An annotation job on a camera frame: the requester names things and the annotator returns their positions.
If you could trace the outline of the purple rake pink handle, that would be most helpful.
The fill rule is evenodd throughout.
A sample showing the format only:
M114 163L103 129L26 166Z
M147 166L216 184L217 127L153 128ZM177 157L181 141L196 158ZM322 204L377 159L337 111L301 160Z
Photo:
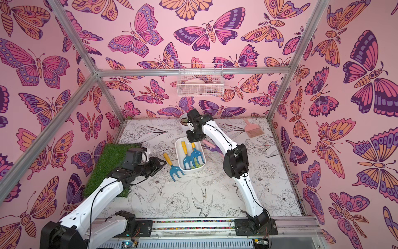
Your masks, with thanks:
M208 149L208 150L210 150L212 152L217 152L221 156L224 156L224 154L222 153L221 149L217 145L214 145L213 143L210 143L207 140L203 140L202 144L206 147L206 149Z

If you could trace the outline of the blue rake yellow handle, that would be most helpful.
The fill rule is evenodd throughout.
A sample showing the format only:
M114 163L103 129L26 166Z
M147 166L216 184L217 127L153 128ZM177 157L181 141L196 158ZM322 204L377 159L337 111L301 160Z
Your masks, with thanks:
M173 165L173 163L167 153L164 153L163 157L166 160L166 162L168 163L168 165L171 167L170 168L170 176L174 182L176 181L175 177L181 178L181 175L185 176L185 173L182 172L181 168Z
M194 165L195 165L195 163L205 164L203 154L196 148L195 143L191 143L191 146L192 146L192 153L190 156L191 156L193 164Z
M185 141L181 142L181 146L185 155L185 158L183 159L183 167L185 170L191 170L194 169L194 164L192 162L191 156L188 155L188 150Z

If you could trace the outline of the green rake wooden handle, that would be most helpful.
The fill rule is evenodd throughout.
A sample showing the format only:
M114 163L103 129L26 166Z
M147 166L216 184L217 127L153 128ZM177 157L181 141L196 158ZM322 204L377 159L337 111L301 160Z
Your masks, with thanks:
M199 168L201 168L202 166L204 166L204 164L195 163L194 168L195 168L195 169L199 169Z

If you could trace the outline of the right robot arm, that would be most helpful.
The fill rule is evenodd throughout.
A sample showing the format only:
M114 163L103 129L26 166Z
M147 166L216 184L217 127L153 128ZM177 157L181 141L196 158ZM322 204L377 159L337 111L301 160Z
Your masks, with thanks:
M189 131L186 132L189 142L201 142L210 138L224 155L223 169L226 175L233 178L241 192L249 228L259 234L271 223L269 212L260 204L249 175L247 148L230 139L209 114L201 115L196 109L188 114Z

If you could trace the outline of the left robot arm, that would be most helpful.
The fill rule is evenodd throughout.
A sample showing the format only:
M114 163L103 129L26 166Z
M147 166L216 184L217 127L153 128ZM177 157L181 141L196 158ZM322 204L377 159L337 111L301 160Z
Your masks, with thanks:
M114 168L99 187L77 208L58 222L49 222L41 230L41 249L96 249L115 236L135 236L140 228L136 216L118 211L106 222L94 226L93 222L114 198L130 188L137 177L148 179L158 173L167 162L150 157L146 162L126 162Z

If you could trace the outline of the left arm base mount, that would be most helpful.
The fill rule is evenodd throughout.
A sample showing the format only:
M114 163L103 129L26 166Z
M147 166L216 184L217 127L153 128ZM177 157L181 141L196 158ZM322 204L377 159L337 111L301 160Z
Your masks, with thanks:
M116 235L116 238L144 238L151 236L153 220L137 219L135 214L127 211L119 211L115 215L121 216L127 221L125 231Z

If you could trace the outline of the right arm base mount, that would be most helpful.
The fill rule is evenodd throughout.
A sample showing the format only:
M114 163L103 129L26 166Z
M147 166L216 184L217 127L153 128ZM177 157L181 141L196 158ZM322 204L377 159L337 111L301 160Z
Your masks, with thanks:
M248 218L234 220L234 228L237 236L276 236L277 226L274 219L267 218L265 221L257 221Z

